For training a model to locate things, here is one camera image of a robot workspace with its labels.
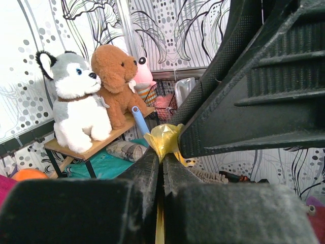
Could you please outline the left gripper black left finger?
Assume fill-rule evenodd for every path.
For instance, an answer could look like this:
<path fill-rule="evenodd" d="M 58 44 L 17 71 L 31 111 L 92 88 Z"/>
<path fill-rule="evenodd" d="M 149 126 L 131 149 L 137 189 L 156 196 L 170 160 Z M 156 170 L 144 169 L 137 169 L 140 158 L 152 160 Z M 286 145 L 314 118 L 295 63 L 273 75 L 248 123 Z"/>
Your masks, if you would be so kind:
<path fill-rule="evenodd" d="M 1 208 L 1 243 L 154 243 L 158 157 L 115 179 L 18 183 Z"/>

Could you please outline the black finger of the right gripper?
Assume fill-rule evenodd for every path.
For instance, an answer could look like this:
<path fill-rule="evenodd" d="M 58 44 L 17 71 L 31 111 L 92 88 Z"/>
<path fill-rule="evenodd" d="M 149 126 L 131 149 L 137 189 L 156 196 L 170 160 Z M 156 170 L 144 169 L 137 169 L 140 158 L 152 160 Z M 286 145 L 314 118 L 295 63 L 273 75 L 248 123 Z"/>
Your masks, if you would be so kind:
<path fill-rule="evenodd" d="M 324 1 L 278 1 L 178 145 L 185 158 L 323 147 Z"/>

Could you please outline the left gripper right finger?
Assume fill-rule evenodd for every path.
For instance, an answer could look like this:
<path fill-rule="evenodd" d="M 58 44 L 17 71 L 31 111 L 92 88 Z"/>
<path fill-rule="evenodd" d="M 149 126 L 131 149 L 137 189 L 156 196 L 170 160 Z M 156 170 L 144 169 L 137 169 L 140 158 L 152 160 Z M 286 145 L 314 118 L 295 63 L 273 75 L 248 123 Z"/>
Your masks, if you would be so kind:
<path fill-rule="evenodd" d="M 162 165 L 166 243 L 318 243 L 289 188 L 204 183 L 173 154 Z"/>

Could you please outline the yellow trash bag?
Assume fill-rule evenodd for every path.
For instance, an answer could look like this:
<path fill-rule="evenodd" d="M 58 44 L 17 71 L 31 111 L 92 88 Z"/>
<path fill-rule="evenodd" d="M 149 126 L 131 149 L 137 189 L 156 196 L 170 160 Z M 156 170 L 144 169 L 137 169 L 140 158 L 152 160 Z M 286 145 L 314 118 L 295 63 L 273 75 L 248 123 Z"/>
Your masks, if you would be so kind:
<path fill-rule="evenodd" d="M 193 167 L 197 160 L 194 158 L 185 159 L 177 144 L 177 139 L 183 124 L 177 126 L 171 124 L 162 124 L 154 127 L 150 133 L 144 135 L 144 139 L 155 150 L 159 160 L 159 173 L 163 174 L 163 158 L 173 153 L 176 160 L 185 167 Z M 165 223 L 164 223 L 164 180 L 162 176 L 158 177 L 158 197 L 157 197 L 157 218 L 155 230 L 155 243 L 165 243 Z"/>

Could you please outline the blue floor mop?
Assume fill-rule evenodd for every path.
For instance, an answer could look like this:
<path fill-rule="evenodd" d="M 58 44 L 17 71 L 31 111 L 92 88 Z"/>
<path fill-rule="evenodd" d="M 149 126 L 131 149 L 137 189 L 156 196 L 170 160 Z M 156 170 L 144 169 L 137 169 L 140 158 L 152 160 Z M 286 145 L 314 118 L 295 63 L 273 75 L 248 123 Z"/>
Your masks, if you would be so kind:
<path fill-rule="evenodd" d="M 132 107 L 132 114 L 135 119 L 135 122 L 137 126 L 140 129 L 141 134 L 144 136 L 146 133 L 149 133 L 149 129 L 147 127 L 147 124 L 144 120 L 144 117 L 142 113 L 140 112 L 140 109 L 137 106 Z"/>

